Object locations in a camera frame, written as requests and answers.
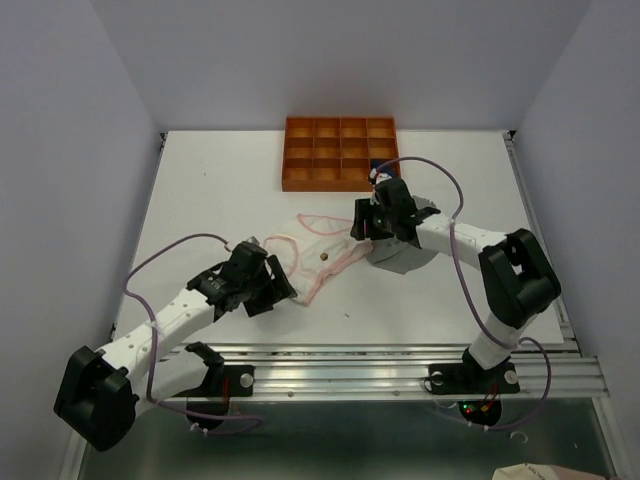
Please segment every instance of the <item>wooden organizer box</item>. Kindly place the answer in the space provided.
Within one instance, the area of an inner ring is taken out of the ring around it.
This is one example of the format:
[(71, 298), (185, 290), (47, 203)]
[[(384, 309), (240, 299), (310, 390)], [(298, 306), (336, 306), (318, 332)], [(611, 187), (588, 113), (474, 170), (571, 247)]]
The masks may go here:
[(371, 169), (397, 157), (393, 117), (288, 117), (282, 191), (370, 192)]

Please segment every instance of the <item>purple cable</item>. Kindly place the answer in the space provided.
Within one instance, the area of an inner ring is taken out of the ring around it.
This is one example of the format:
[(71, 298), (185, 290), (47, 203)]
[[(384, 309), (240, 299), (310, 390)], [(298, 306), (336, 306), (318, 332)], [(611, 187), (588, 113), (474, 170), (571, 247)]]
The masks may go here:
[(154, 403), (154, 404), (156, 404), (156, 405), (158, 405), (160, 407), (166, 408), (167, 410), (172, 410), (174, 412), (181, 413), (183, 415), (189, 415), (191, 417), (196, 417), (196, 418), (203, 418), (203, 419), (207, 419), (207, 420), (216, 420), (216, 421), (224, 421), (224, 420), (242, 420), (242, 421), (246, 421), (246, 420), (252, 420), (254, 422), (253, 424), (248, 425), (248, 426), (243, 427), (243, 428), (239, 428), (237, 430), (227, 430), (227, 431), (221, 431), (221, 432), (218, 432), (218, 431), (215, 431), (215, 430), (210, 430), (210, 431), (207, 431), (206, 434), (207, 435), (234, 435), (234, 434), (238, 434), (238, 433), (246, 433), (246, 432), (254, 430), (255, 428), (257, 428), (260, 425), (262, 425), (262, 423), (264, 422), (262, 417), (259, 417), (257, 415), (210, 415), (210, 414), (205, 414), (205, 413), (192, 412), (191, 410), (187, 410), (187, 409), (180, 408), (180, 407), (175, 407), (169, 402), (166, 402), (166, 401), (163, 401), (163, 400), (159, 400), (159, 399), (153, 397), (153, 379), (155, 377), (156, 363), (158, 361), (158, 331), (155, 328), (156, 314), (154, 313), (153, 308), (151, 308), (151, 305), (149, 305), (149, 302), (147, 302), (147, 300), (144, 297), (142, 297), (142, 295), (139, 295), (139, 294), (129, 290), (129, 282), (131, 281), (131, 279), (133, 278), (133, 276), (136, 273), (138, 273), (144, 267), (149, 265), (152, 261), (157, 259), (159, 256), (167, 253), (169, 250), (177, 247), (178, 245), (180, 245), (180, 244), (182, 244), (182, 243), (184, 243), (184, 242), (186, 242), (188, 240), (192, 240), (194, 238), (213, 238), (215, 240), (218, 240), (218, 241), (222, 242), (224, 244), (225, 248), (226, 248), (227, 244), (229, 243), (224, 238), (222, 238), (222, 237), (220, 237), (218, 235), (215, 235), (213, 233), (194, 233), (192, 235), (187, 235), (186, 237), (181, 238), (180, 240), (176, 240), (171, 245), (168, 245), (168, 246), (164, 247), (162, 250), (160, 250), (159, 252), (154, 253), (153, 255), (151, 255), (149, 258), (147, 258), (145, 261), (143, 261), (140, 265), (138, 265), (133, 270), (131, 270), (131, 273), (129, 273), (129, 275), (127, 275), (127, 277), (125, 279), (125, 282), (124, 282), (124, 287), (123, 287), (124, 294), (127, 295), (128, 297), (133, 298), (134, 300), (137, 300), (140, 303), (140, 305), (142, 305), (142, 307), (147, 312), (147, 315), (149, 316), (149, 320), (151, 321), (151, 324), (152, 324), (152, 328), (151, 328), (151, 351), (150, 351), (150, 360), (149, 360), (149, 376), (148, 376), (148, 380), (147, 380), (147, 390), (146, 390), (147, 400), (149, 400), (151, 403)]
[[(464, 274), (462, 273), (462, 267), (460, 265), (460, 257), (458, 255), (458, 248), (457, 248), (457, 245), (456, 245), (456, 226), (455, 226), (456, 225), (456, 218), (458, 218), (458, 215), (462, 211), (462, 207), (464, 207), (464, 195), (462, 194), (462, 187), (460, 187), (460, 184), (455, 179), (455, 177), (451, 174), (451, 172), (449, 172), (447, 169), (445, 169), (442, 165), (437, 164), (433, 160), (429, 160), (427, 158), (422, 158), (422, 157), (400, 157), (400, 158), (396, 158), (394, 160), (389, 160), (388, 162), (385, 162), (382, 165), (378, 166), (378, 168), (376, 168), (376, 172), (377, 172), (377, 174), (379, 174), (385, 168), (393, 165), (394, 163), (403, 162), (405, 160), (416, 160), (418, 162), (426, 163), (428, 165), (431, 165), (432, 167), (437, 168), (442, 173), (444, 173), (447, 176), (447, 178), (449, 178), (449, 180), (451, 180), (453, 185), (456, 187), (456, 190), (458, 192), (458, 198), (460, 199), (460, 202), (458, 204), (458, 208), (456, 208), (455, 212), (453, 212), (453, 215), (451, 215), (451, 225), (449, 226), (449, 243), (451, 245), (451, 258), (453, 259), (453, 265), (455, 266), (456, 274), (458, 275), (458, 280), (460, 281), (460, 286), (462, 287), (462, 292), (464, 293), (464, 298), (467, 300), (467, 305), (469, 305), (469, 309), (471, 310), (471, 314), (473, 315), (473, 318), (475, 319), (476, 323), (480, 327), (480, 330), (482, 330), (482, 333), (484, 333), (487, 336), (487, 338), (489, 340), (491, 340), (493, 343), (495, 343), (496, 345), (498, 345), (498, 346), (500, 346), (502, 348), (506, 348), (507, 350), (511, 351), (513, 349), (512, 345), (508, 345), (508, 344), (500, 341), (499, 339), (497, 339), (489, 331), (489, 329), (485, 326), (484, 322), (480, 318), (480, 314), (478, 313), (478, 310), (476, 309), (475, 304), (473, 303), (473, 299), (471, 298), (471, 292), (469, 292), (469, 287), (467, 286), (467, 281), (465, 280)], [(540, 401), (538, 402), (538, 405), (531, 412), (529, 412), (527, 415), (522, 417), (520, 420), (517, 420), (517, 421), (515, 421), (513, 423), (510, 423), (510, 424), (507, 424), (507, 425), (500, 425), (498, 427), (490, 427), (489, 430), (507, 430), (507, 429), (510, 429), (510, 428), (517, 427), (517, 426), (519, 426), (519, 425), (531, 420), (535, 415), (538, 414), (538, 412), (542, 408), (544, 402), (547, 400), (547, 397), (549, 396), (549, 390), (551, 389), (551, 377), (552, 377), (551, 360), (549, 359), (549, 355), (547, 354), (547, 351), (544, 349), (544, 347), (537, 340), (535, 340), (535, 339), (533, 339), (531, 337), (522, 337), (518, 341), (518, 344), (521, 344), (521, 343), (524, 343), (524, 342), (533, 343), (538, 348), (538, 350), (540, 350), (540, 353), (542, 353), (544, 361), (545, 361), (545, 363), (547, 365), (547, 383), (546, 383), (544, 392), (542, 393), (542, 397), (540, 397)], [(445, 415), (445, 416), (447, 418), (452, 419), (452, 420), (460, 421), (460, 422), (465, 423), (465, 424), (467, 423), (464, 420), (459, 420), (457, 418), (449, 417), (448, 415)]]

